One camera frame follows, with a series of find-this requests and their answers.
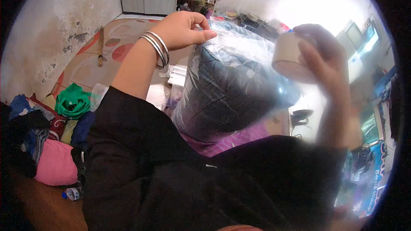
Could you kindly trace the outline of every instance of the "purple cloth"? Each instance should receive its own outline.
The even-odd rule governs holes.
[[[217,143],[199,142],[187,135],[184,135],[181,132],[180,135],[194,150],[207,157],[213,157],[235,146],[239,146],[269,136],[268,131],[264,125],[264,120],[259,121],[256,124],[249,126],[243,130],[237,131],[233,135],[226,137],[218,141]]]

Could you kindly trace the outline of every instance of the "pile of clothes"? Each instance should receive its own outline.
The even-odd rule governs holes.
[[[57,98],[17,95],[2,103],[2,163],[46,185],[84,181],[86,137],[95,121],[90,95],[73,83]]]

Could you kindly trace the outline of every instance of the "hand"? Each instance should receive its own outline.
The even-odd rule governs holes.
[[[301,55],[324,92],[334,101],[349,102],[348,61],[337,39],[318,24],[303,24],[294,32],[302,38]]]
[[[196,24],[199,24],[203,30],[194,30]],[[192,44],[201,44],[217,37],[215,31],[210,31],[210,26],[204,15],[186,11],[168,15],[151,31],[164,41],[169,51],[185,48]]]

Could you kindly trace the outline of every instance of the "silver bangle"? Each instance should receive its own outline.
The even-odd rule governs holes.
[[[150,42],[150,44],[154,47],[154,49],[157,51],[157,53],[160,55],[160,59],[162,62],[162,66],[157,64],[157,68],[158,69],[163,69],[166,66],[166,60],[164,59],[164,53],[162,52],[160,46],[158,45],[158,43],[149,35],[143,33],[141,34],[140,38],[144,38],[146,39],[148,42]]]
[[[146,33],[152,34],[152,35],[153,35],[154,37],[156,37],[156,38],[160,41],[160,43],[163,45],[164,50],[166,50],[167,64],[168,64],[168,62],[170,61],[170,56],[168,55],[168,49],[167,49],[166,44],[164,43],[164,41],[160,38],[160,36],[158,36],[156,33],[152,32],[152,31],[147,31]]]

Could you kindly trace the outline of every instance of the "pink pillow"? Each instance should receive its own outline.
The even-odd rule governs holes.
[[[46,139],[34,179],[46,185],[71,185],[77,182],[72,149],[63,142]]]

